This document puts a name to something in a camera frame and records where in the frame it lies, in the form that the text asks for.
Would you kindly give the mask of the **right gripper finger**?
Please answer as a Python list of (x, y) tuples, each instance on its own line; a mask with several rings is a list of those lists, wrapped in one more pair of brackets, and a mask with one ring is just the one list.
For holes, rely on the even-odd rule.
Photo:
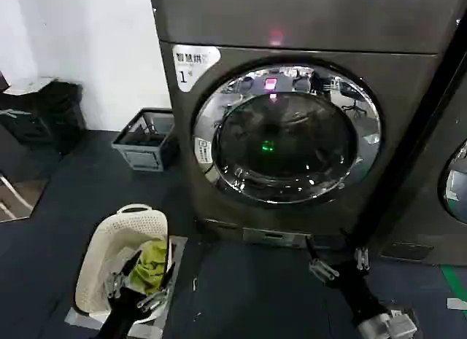
[(321, 281), (333, 281), (334, 269), (319, 258), (310, 237), (306, 237), (306, 248), (309, 253), (309, 270)]
[(355, 261), (356, 267), (359, 271), (369, 271), (369, 254), (366, 246), (355, 249)]

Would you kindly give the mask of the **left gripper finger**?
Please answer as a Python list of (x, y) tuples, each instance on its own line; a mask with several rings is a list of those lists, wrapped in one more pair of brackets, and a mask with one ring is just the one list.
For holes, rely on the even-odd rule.
[(173, 262), (170, 268), (164, 273), (160, 284), (160, 290), (137, 303), (137, 308), (142, 313), (152, 313), (166, 302), (169, 296), (169, 286), (174, 274), (175, 265), (176, 263)]
[(141, 251), (136, 252), (130, 259), (128, 259), (124, 264), (121, 270), (116, 272), (111, 272), (104, 282), (104, 289), (108, 299), (119, 298), (120, 289), (122, 287), (128, 287), (129, 285), (129, 275), (137, 264)]

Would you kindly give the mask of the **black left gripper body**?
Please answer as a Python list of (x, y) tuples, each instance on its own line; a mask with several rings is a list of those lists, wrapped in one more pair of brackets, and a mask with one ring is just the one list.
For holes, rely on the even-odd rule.
[(97, 339), (127, 338), (134, 322), (142, 318), (142, 310), (137, 306), (142, 300), (142, 294), (132, 289), (120, 289), (119, 298), (111, 297), (111, 311), (101, 326)]

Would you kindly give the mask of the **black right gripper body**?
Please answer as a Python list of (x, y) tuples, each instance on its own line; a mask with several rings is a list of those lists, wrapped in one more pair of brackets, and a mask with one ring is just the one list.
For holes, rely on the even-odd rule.
[(386, 307), (371, 292), (366, 282), (367, 270), (359, 270), (356, 262), (332, 265), (339, 273), (329, 287), (341, 292), (352, 312), (352, 322), (362, 323), (377, 315), (387, 313)]

